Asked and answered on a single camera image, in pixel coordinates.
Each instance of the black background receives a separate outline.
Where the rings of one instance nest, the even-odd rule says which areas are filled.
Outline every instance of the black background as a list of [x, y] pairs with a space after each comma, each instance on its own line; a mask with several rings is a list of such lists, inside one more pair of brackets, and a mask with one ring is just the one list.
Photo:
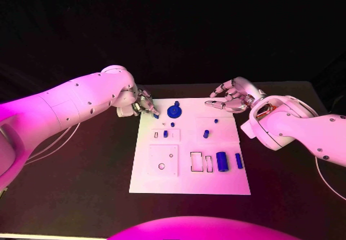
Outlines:
[[309, 81], [328, 106], [346, 86], [344, 60], [320, 75], [346, 50], [331, 1], [2, 0], [0, 18], [0, 101], [112, 64], [136, 84]]

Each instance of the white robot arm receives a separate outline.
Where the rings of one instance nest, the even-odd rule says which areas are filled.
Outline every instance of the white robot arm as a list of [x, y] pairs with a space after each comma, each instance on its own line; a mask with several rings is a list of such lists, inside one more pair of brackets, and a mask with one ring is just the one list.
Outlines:
[[0, 104], [0, 190], [10, 184], [41, 141], [111, 106], [126, 117], [158, 115], [149, 94], [122, 66], [80, 76], [50, 90]]
[[346, 117], [318, 116], [311, 107], [291, 96], [266, 96], [243, 78], [224, 82], [211, 92], [213, 98], [223, 90], [226, 102], [206, 101], [204, 105], [240, 113], [250, 108], [240, 129], [249, 138], [258, 138], [272, 150], [296, 139], [311, 154], [346, 167]]

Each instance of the white cable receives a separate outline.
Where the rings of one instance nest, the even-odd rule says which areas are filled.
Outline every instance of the white cable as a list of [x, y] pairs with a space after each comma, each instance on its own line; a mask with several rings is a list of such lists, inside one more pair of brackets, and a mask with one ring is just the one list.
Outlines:
[[41, 151], [38, 151], [34, 155], [31, 155], [27, 160], [30, 160], [30, 159], [34, 158], [37, 155], [40, 155], [40, 154], [57, 143], [57, 141], [61, 139], [61, 137], [63, 137], [64, 134], [67, 133], [69, 129], [70, 129], [70, 127], [64, 130], [63, 134], [61, 134], [61, 135], [59, 136], [59, 138], [51, 142], [51, 144], [50, 144]]
[[24, 165], [27, 165], [27, 164], [36, 162], [37, 160], [43, 159], [44, 157], [47, 157], [49, 155], [51, 155], [51, 154], [63, 147], [63, 145], [67, 143], [69, 139], [72, 138], [72, 136], [73, 136], [73, 134], [74, 134], [74, 132], [76, 132], [76, 130], [77, 130], [79, 125], [80, 125], [80, 123], [77, 123], [77, 125], [76, 125], [76, 127], [74, 127], [74, 129], [73, 129], [73, 132], [72, 132], [70, 136], [67, 137], [66, 141], [63, 142], [63, 144], [61, 144], [47, 155], [44, 155], [44, 156], [38, 157], [37, 159], [28, 161]]
[[337, 193], [337, 191], [330, 187], [324, 177], [322, 177], [322, 174], [321, 174], [321, 171], [320, 171], [320, 167], [318, 167], [318, 160], [317, 160], [317, 157], [314, 157], [314, 160], [315, 160], [315, 167], [317, 167], [317, 171], [318, 171], [318, 175], [320, 175], [320, 178], [322, 180], [322, 182], [325, 183], [327, 187], [330, 188], [330, 190], [334, 192], [334, 194], [346, 201], [346, 198]]

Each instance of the white board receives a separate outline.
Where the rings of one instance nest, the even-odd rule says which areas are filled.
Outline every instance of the white board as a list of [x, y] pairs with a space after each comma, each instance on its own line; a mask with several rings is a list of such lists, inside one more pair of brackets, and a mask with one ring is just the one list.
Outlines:
[[[242, 155], [234, 118], [232, 113], [206, 107], [207, 100], [224, 99], [152, 100], [160, 116], [158, 119], [148, 113], [139, 116], [129, 193], [250, 195], [246, 160], [242, 159], [239, 169], [234, 158], [236, 153]], [[181, 115], [173, 119], [167, 116], [167, 108], [175, 101]], [[207, 138], [203, 138], [204, 130], [209, 130]], [[226, 153], [226, 172], [217, 170], [217, 152]], [[198, 171], [191, 171], [191, 160]]]

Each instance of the dark table surface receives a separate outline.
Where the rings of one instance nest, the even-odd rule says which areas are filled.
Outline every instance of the dark table surface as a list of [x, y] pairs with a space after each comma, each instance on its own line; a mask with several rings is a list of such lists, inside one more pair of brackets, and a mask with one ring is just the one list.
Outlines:
[[[308, 82], [258, 82], [268, 95], [292, 95], [325, 113]], [[203, 98], [216, 84], [148, 85], [155, 98]], [[346, 239], [346, 202], [324, 185], [296, 141], [278, 151], [249, 139], [234, 114], [250, 196], [128, 193], [138, 117], [112, 107], [87, 121], [63, 148], [28, 164], [0, 199], [0, 233], [108, 237], [149, 220], [210, 216], [240, 220], [304, 240]], [[344, 192], [346, 169], [321, 163]]]

